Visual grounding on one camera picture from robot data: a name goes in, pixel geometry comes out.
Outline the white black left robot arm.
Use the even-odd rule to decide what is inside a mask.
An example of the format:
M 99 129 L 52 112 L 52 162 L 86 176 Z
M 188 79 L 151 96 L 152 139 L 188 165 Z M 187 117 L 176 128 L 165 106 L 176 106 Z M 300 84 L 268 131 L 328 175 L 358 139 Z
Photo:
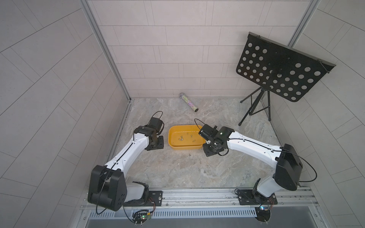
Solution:
M 149 202 L 148 184 L 133 181 L 125 176 L 134 161 L 144 150 L 163 149 L 161 126 L 145 125 L 134 130 L 129 143 L 105 165 L 97 165 L 91 172 L 87 201 L 108 210 L 121 207 L 144 206 Z

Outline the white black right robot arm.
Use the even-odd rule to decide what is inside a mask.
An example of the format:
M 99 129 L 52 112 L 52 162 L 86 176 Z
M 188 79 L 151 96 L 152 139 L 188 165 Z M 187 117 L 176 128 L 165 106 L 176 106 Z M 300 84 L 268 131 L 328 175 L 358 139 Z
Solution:
M 241 133 L 222 127 L 217 130 L 204 125 L 199 135 L 206 141 L 203 150 L 207 157 L 222 156 L 224 150 L 236 150 L 261 160 L 275 169 L 273 174 L 259 179 L 252 189 L 252 197 L 256 201 L 266 200 L 275 192 L 285 189 L 296 191 L 303 169 L 304 158 L 300 157 L 295 149 L 289 145 L 276 146 L 266 144 Z

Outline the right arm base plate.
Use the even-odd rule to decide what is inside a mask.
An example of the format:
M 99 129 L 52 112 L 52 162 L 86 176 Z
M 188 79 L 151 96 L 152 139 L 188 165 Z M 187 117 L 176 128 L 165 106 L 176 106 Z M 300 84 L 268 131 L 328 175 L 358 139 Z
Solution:
M 278 201 L 273 193 L 270 197 L 265 197 L 253 189 L 235 189 L 240 205 L 277 205 Z

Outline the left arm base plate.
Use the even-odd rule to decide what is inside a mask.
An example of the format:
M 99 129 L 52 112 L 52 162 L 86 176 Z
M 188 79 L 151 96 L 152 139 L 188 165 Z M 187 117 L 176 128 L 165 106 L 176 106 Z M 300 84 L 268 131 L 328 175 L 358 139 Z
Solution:
M 123 206 L 125 207 L 152 207 L 161 206 L 163 198 L 163 191 L 149 191 L 148 194 L 144 193 L 141 199 L 134 199 L 125 202 Z

